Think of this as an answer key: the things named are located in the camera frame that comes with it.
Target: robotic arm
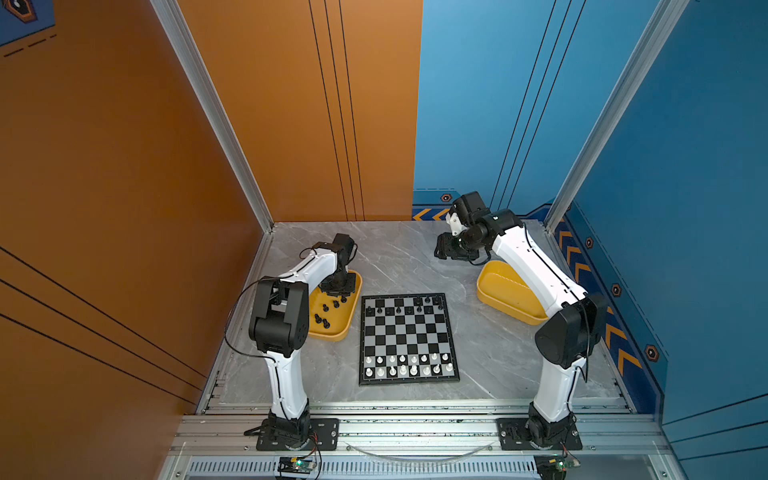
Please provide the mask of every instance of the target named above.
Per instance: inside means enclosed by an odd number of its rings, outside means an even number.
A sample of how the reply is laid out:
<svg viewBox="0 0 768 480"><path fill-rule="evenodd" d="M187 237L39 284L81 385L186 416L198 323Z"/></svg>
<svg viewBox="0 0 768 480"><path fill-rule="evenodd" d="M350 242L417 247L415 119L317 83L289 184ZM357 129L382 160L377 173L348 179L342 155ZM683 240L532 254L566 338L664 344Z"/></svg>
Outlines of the robotic arm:
<svg viewBox="0 0 768 480"><path fill-rule="evenodd" d="M549 321L536 332L545 358L541 384L528 409L528 431L537 446L564 442L576 418L571 400L579 372L605 329L606 299L587 291L560 270L510 210L494 213L477 192L462 195L449 210L451 232L438 238L435 256L473 261L484 248L509 263L544 307Z"/></svg>
<svg viewBox="0 0 768 480"><path fill-rule="evenodd" d="M256 285L248 335L267 357L272 408L261 425L275 445L297 447L309 438L309 400L301 379L301 347L310 331L310 293L318 286L331 296L356 290L347 270L355 242L337 233L332 243L318 242L304 260L283 275L265 276Z"/></svg>

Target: black stripe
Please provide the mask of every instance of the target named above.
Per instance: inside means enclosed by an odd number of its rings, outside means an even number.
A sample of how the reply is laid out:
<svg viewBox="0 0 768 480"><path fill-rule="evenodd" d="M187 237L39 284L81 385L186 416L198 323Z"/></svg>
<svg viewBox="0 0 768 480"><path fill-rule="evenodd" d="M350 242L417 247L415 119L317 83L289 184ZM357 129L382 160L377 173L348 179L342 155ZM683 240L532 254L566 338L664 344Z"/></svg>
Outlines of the black stripe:
<svg viewBox="0 0 768 480"><path fill-rule="evenodd" d="M166 392L166 393L168 393L168 394L170 394L170 395L172 395L172 396L176 397L176 398L177 398L177 399L179 399L179 400L184 400L185 402L187 402L187 403L190 403L190 404L191 404L191 405L193 405L193 406L194 406L194 405L196 405L196 403L194 403L194 402L190 402L189 400L185 399L185 398L184 398L184 397L182 397L182 396L176 395L175 393L173 393L173 392L170 392L170 391L168 391L168 390L164 389L164 388L163 388L163 387L161 387L161 386L157 386L157 385L155 385L155 384L154 384L154 383L152 383L152 382L148 382L147 380L144 380L144 379L142 379L142 378L139 378L139 377L137 377L136 375L134 375L133 373L129 373L129 372L126 372L126 371L125 371L125 370L123 370L122 368L120 368L120 367L117 367L117 366L114 366L114 365L112 365L111 363L107 363L107 362L105 362L105 361L104 361L104 360L102 360L102 359L98 359L98 358L96 358L95 356L93 356L93 355L91 355L91 354L89 354L89 353L83 352L82 350L80 350L80 349L78 349L78 348L75 348L75 347L73 347L72 345L69 345L68 343L64 343L64 342L62 342L62 341L61 341L61 340L59 340L59 339L55 339L54 337L52 337L52 336L50 336L50 335L46 335L46 334L44 334L43 332L41 332L40 330L36 330L36 329L33 329L33 328L32 328L32 327L30 327L29 325L25 325L24 323L21 323L21 322L19 322L19 321L18 321L18 320L16 320L16 319L12 319L10 316L7 316L7 315L5 315L5 314L3 314L3 313L0 313L0 316L1 316L1 317L3 317L3 318L4 318L4 319L6 319L6 320L9 320L9 321L11 321L11 322L15 323L16 325L19 325L19 326L23 326L23 327L24 327L24 328L26 328L27 330L30 330L30 331L32 331L32 332L35 332L35 333L37 333L37 334L38 334L38 335L40 335L40 336L44 336L45 338L47 338L47 339L49 339L49 340L53 340L54 342L58 343L59 345L63 345L63 346L65 346L65 347L67 347L68 349L72 349L72 350L74 350L74 351L75 351L75 352L77 352L77 353L81 353L81 354L83 354L83 355L87 356L89 359L93 359L93 360L96 360L97 362L101 363L102 365L106 365L106 366L108 366L108 367L110 367L110 368L112 368L112 369L115 369L115 370L117 370L118 372L123 372L125 375L128 375L128 376L130 376L130 377L132 377L132 378L135 378L135 379L136 379L136 380L138 380L139 382L142 382L142 383L146 383L146 384L147 384L147 385L149 385L149 386L153 386L154 388L156 388L156 389L158 389L158 390L161 390L161 391L163 391L163 392Z"/></svg>
<svg viewBox="0 0 768 480"><path fill-rule="evenodd" d="M695 457L679 458L678 461L682 462L683 460L694 460L696 458L717 457L718 455L728 455L730 453L741 453L741 452L752 452L753 450L762 450L762 449L768 449L768 445L763 445L761 447L752 447L751 449L731 450L730 452L710 453L709 455L697 455Z"/></svg>
<svg viewBox="0 0 768 480"><path fill-rule="evenodd" d="M509 148L512 146L512 139L515 138L515 131L518 129L518 122L520 121L520 114L523 112L523 105L525 105L525 98L528 96L528 89L531 87L531 80L533 80L533 72L536 71L536 64L538 63L538 56L541 54L541 47L544 46L544 39L547 37L547 30L549 29L549 22L552 20L552 13L554 12L554 6L558 3L558 0L554 0L552 3L552 10L549 11L549 18L547 18L547 26L544 27L544 34L541 36L541 43L538 44L538 51L536 52L536 59L533 62L533 68L531 68L531 76L528 77L528 84L525 85L525 93L523 94L523 100L520 102L520 110L518 110L518 117L515 119L515 127L512 128L512 135L509 136L509 143L507 144L507 153L504 154L504 161L502 161L502 168L498 171L498 178L496 179L496 186L493 188L493 196L491 196L491 203L488 204L493 209L493 199L496 197L496 190L498 189L498 182L502 181L502 174L504 173L504 166L507 164L507 156L509 155ZM502 199L498 200L499 208L502 207Z"/></svg>
<svg viewBox="0 0 768 480"><path fill-rule="evenodd" d="M686 440L700 439L701 437L707 437L709 435L717 435L718 433L732 432L733 430L746 429L748 427L754 427L756 425L762 425L763 423L768 423L768 420L763 420L762 422L750 423L749 425L742 425L742 426L738 426L738 427L731 427L729 429L718 430L717 432L702 433L701 435L696 435L694 437L688 437L686 439L673 440L670 443L685 442Z"/></svg>
<svg viewBox="0 0 768 480"><path fill-rule="evenodd" d="M168 375L170 375L170 376L172 376L172 377L174 377L174 378L176 378L176 379L179 379L179 380L181 380L182 382L186 383L187 385L189 385L189 386L191 386L191 387L193 387L193 388L195 388L195 389L198 389L198 390L200 390L201 392L203 391L201 388L198 388L197 386L195 386L195 385L193 385L193 384L189 383L187 380L185 380L185 379L182 379L181 377L179 377L179 376L177 376L177 375L174 375L173 373L171 373L171 372L167 371L166 369L164 369L163 367L159 366L158 364L156 364L156 363L154 363L154 362L151 362L150 360L147 360L147 359L145 359L143 356L139 355L138 353L135 353L135 352L133 352L133 351L129 350L128 348L126 348L126 347L122 346L121 344L119 344L119 343L115 342L114 340L107 338L106 336L104 336L104 335L100 334L100 333L99 333L99 332L97 332L96 330L94 330L94 329L92 329L92 328L90 328L90 327L88 327L88 326L86 326L86 325L83 325L82 323L80 323L80 322L78 322L77 320L73 319L73 318L72 318L72 317L70 317L69 315L67 315L67 314L65 314L65 313L62 313L62 312L60 312L59 310L56 310L54 307L52 307L52 306L48 305L46 302L43 302L42 300L35 298L34 296L30 295L29 293L26 293L24 290L22 290L22 289L20 289L20 288L18 288L18 287L16 287L16 286L14 286L14 285L11 285L10 283L8 283L8 282L6 282L5 280L3 280L2 278L0 278L0 283L4 284L4 285L6 285L6 286L9 286L9 287L11 287L13 290L16 290L16 291L17 291L17 292L19 292L21 295L23 295L23 296L26 296L27 298L29 298L29 299L31 299L31 300L34 300L35 302L37 302L37 303L39 303L40 305L44 306L45 308L47 308L47 309L51 310L52 312L54 312L54 313L57 313L58 315L61 315L61 316L63 316L65 319L69 320L70 322L73 322L73 323L75 323L75 324L77 324L77 325L79 325L79 326L83 327L83 328L84 328L84 329L86 329L88 332L91 332L91 333L93 333L93 334L95 334L95 335L98 335L98 336L100 336L102 339L105 339L105 340L107 340L107 341L108 341L109 343L111 343L112 345L115 345L115 346L117 346L117 347L120 347L121 349L125 350L126 352L130 353L131 355L133 355L133 356L135 356L135 357L137 357L137 358L139 358L139 359L142 359L142 360L144 360L145 362L149 363L150 365L152 365L152 366L155 366L155 367L157 367L158 369L160 369L160 370L162 370L162 371L166 372Z"/></svg>
<svg viewBox="0 0 768 480"><path fill-rule="evenodd" d="M739 405L741 403L746 403L746 402L751 402L752 400L762 399L764 396L768 396L768 393L764 393L762 395L754 396L754 397L749 398L749 399L739 400L738 402L729 403L728 405L723 405L723 406L717 407L715 409L709 409L709 410L705 410L703 412L694 413L693 415L689 415L687 417L683 417L682 419L672 420L671 422L662 423L661 425L670 425L672 423L680 422L682 420L692 419L693 417L698 417L699 415L704 415L705 413L712 413L712 412L716 412L717 410L727 409L728 407Z"/></svg>
<svg viewBox="0 0 768 480"><path fill-rule="evenodd" d="M8 255L10 255L10 256L11 256L11 257L13 257L14 259L16 259L18 262L20 262L20 263L23 263L23 264L24 264L24 265L25 265L27 268L30 268L30 269L34 270L34 271L35 271L35 272L36 272L38 275L42 276L43 278L45 278L45 279L46 279L46 280L48 280L49 282L53 283L54 285L56 285L56 286L57 286L57 287L59 287L60 289L64 290L65 292L69 293L69 294L70 294L70 295L72 295L74 298L76 298L76 299L80 300L82 303L85 303L86 305L88 305L88 306L89 306L89 307L91 307L92 309L94 309L94 310L96 310L97 312L99 312L101 315L104 315L104 316L106 316L108 319L112 320L113 322L115 322L115 323L116 323L116 324L118 324L119 326L123 327L123 328L124 328L124 329L126 329L127 331L129 331L129 332L133 333L135 336L139 337L139 338L140 338L140 339L142 339L143 341L145 341L145 342L149 343L149 344L150 344L150 345L152 345L154 348L156 348L156 349L160 350L162 353L165 353L165 354L166 354L166 355L168 355L170 358L172 358L172 359L176 360L177 362L179 362L181 365L184 365L184 366L186 366L188 369L192 370L193 372L195 372L195 373L196 373L196 374L198 374L199 376L203 377L204 379L205 379L205 378L207 378L207 377L206 377L204 374L202 374L202 373L198 372L196 369L192 368L191 366L189 366L188 364L186 364L184 361L182 361L182 360L178 359L176 356L172 355L172 354L171 354L171 353L169 353L167 350L163 349L162 347L160 347L160 346L159 346L159 345L157 345L156 343L153 343L153 342L151 342L151 341L150 341L150 340L149 340L147 337L145 337L145 336L142 336L142 335L141 335L139 332L137 332L137 331L135 331L135 330L131 329L130 327L128 327L128 326L127 326L127 325L125 325L124 323L122 323L122 322L119 322L119 321L118 321L117 319L115 319L115 318L114 318L112 315L109 315L108 313L106 313L106 312L105 312L105 311L103 311L102 309L100 309L100 308L98 308L97 306L95 306L93 303L91 303L91 302L88 302L88 301L87 301L86 299L84 299L83 297L79 296L78 294L76 294L75 292L73 292L72 290L70 290L69 288L67 288L66 286L64 286L64 285L61 285L61 284L60 284L59 282L57 282L56 280L53 280L51 277L49 277L49 276L48 276L48 275L46 275L45 273L43 273L43 272L41 272L40 270L38 270L38 269L34 268L32 265L30 265L29 263L26 263L24 260L22 260L21 258L17 257L17 256L16 256L16 255L14 255L13 253L11 253L11 252L7 251L5 248L3 248L3 247L0 247L0 250L2 250L3 252L7 253Z"/></svg>
<svg viewBox="0 0 768 480"><path fill-rule="evenodd" d="M328 108L328 124L331 127L331 140L333 141L333 153L336 155L336 168L339 170L339 186L341 187L341 200L344 202L344 215L346 221L349 221L349 215L346 212L346 198L344 197L344 183L341 180L341 165L339 165L339 152L336 151L336 137L333 135L333 122L331 121L331 106L328 103L328 91L326 90L326 76L323 73L323 62L320 60L320 44L317 42L317 28L315 28L315 15L312 13L312 0L306 0L310 6L310 18L312 19L312 31L315 32L315 47L317 47L317 63L320 65L320 78L323 79L323 93L326 96L326 108Z"/></svg>
<svg viewBox="0 0 768 480"><path fill-rule="evenodd" d="M352 106L352 82L349 81L349 59L346 57L346 37L344 35L344 15L341 11L341 0L339 0L339 17L341 18L341 39L344 44L344 62L346 63L346 85L347 87L349 87L349 110L352 112L352 134L355 139L355 162L357 162L357 181L360 185L360 206L362 207L362 219L365 220L366 219L366 203L362 201L362 175L360 174L360 154L357 151L357 130L355 129L355 108Z"/></svg>
<svg viewBox="0 0 768 480"><path fill-rule="evenodd" d="M323 0L326 6L326 24L328 25L328 42L331 44L331 61L333 62L333 79L336 80L336 98L339 100L339 118L341 118L341 136L344 139L344 153L346 154L346 173L349 175L349 192L352 194L352 211L357 220L357 204L355 202L355 189L352 187L352 168L349 166L349 149L346 146L346 131L344 129L344 112L341 111L341 94L339 93L339 75L336 73L336 56L333 54L333 39L331 38L331 21L328 19L328 2Z"/></svg>
<svg viewBox="0 0 768 480"><path fill-rule="evenodd" d="M520 176L523 173L523 168L525 168L525 162L528 159L528 154L531 153L531 147L533 146L533 141L536 139L536 134L538 133L538 126L541 125L541 119L544 118L544 112L547 111L547 105L549 104L549 98L552 96L552 91L554 90L554 84L558 81L558 76L560 75L560 69L563 68L563 61L565 60L565 55L568 53L568 48L571 47L571 40L574 39L574 33L576 32L576 27L578 27L578 21L581 20L581 13L584 11L584 6L586 4L587 4L587 0L584 0L584 3L581 4L581 10L579 10L578 17L576 18L574 29L573 31L571 31L571 37L568 39L568 44L565 45L563 58L560 59L560 65L558 66L558 71L556 74L554 74L554 80L552 81L552 86L549 88L549 93L547 94L547 101L544 102L544 108L541 109L541 116L538 118L536 129L533 131L533 137L531 137L531 143L528 144L528 149L525 151L525 157L523 157L523 163L520 166L520 171L518 172L518 178L517 180L515 180L515 186L512 188L512 193L509 195L509 200L507 200L507 208L509 208L509 204L512 202L512 197L515 195L515 190L517 190L518 188L518 182L520 181Z"/></svg>
<svg viewBox="0 0 768 480"><path fill-rule="evenodd" d="M541 76L541 83L538 84L538 91L536 92L536 98L533 100L533 107L531 107L531 113L528 116L528 122L525 123L525 130L523 130L523 135L520 137L520 144L518 145L518 151L515 154L515 161L512 162L512 168L509 169L509 175L507 176L507 183L504 184L504 190L502 191L502 196L499 198L498 201L498 207L502 207L502 201L504 201L504 196L507 193L507 187L509 186L509 181L512 178L512 172L515 171L515 164L518 163L518 155L520 155L520 149L523 146L523 140L525 140L525 134L528 133L528 126L531 124L531 119L533 118L533 112L536 110L536 104L538 103L538 96L541 93L541 88L544 87L544 80L547 79L547 72L549 71L549 65L552 63L552 57L554 57L554 50L558 47L558 41L560 40L560 34L563 32L563 26L565 26L565 19L568 17L568 12L571 10L571 3L573 3L573 0L568 1L568 8L565 9L565 15L563 15L563 22L560 24L560 29L558 30L558 36L554 39L554 45L552 45L552 52L549 54L549 60L547 60L547 67L544 69L544 74Z"/></svg>

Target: vent grille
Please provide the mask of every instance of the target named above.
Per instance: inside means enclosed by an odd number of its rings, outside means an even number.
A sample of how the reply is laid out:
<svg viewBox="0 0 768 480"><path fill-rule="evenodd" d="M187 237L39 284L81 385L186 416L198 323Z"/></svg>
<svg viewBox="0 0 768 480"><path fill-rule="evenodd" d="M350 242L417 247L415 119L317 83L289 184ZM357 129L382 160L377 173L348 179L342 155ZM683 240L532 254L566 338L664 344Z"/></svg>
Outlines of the vent grille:
<svg viewBox="0 0 768 480"><path fill-rule="evenodd" d="M236 476L274 478L277 457L249 460L243 457L195 456L187 474L192 477ZM516 455L470 458L452 464L429 461L415 463L373 462L363 456L323 458L323 480L363 480L368 478L541 478L532 456Z"/></svg>

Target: orange wall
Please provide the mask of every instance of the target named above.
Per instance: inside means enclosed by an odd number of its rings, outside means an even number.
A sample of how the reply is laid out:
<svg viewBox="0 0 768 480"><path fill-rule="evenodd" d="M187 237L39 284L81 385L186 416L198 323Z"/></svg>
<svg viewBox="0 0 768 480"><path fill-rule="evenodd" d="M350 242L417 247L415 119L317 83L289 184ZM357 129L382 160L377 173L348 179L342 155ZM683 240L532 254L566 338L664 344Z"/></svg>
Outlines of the orange wall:
<svg viewBox="0 0 768 480"><path fill-rule="evenodd" d="M3 475L153 478L261 233L149 2L55 14L0 50Z"/></svg>
<svg viewBox="0 0 768 480"><path fill-rule="evenodd" d="M410 218L422 2L180 5L275 221Z"/></svg>

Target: yellow tray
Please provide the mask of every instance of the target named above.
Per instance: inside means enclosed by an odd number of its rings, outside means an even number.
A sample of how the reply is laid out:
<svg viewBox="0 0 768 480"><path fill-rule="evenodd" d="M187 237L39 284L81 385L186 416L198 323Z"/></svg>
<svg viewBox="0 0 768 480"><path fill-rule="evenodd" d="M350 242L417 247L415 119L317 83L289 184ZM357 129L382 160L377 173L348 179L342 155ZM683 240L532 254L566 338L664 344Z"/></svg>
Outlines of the yellow tray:
<svg viewBox="0 0 768 480"><path fill-rule="evenodd" d="M355 316L357 300L360 299L360 290L362 289L362 277L355 270L350 270L357 277L355 293L346 298L345 303L341 303L341 297L328 296L320 291L320 287L315 288L310 294L310 336L316 339L326 340L328 342L340 342L346 338L349 333L349 326L352 325L352 318ZM333 306L333 301L339 302L339 308ZM328 306L328 311L323 312L323 304ZM322 318L327 319L331 324L330 328L324 328L322 323L315 322L315 313Z"/></svg>
<svg viewBox="0 0 768 480"><path fill-rule="evenodd" d="M506 262L493 260L485 264L478 277L478 298L528 325L548 320L536 295Z"/></svg>

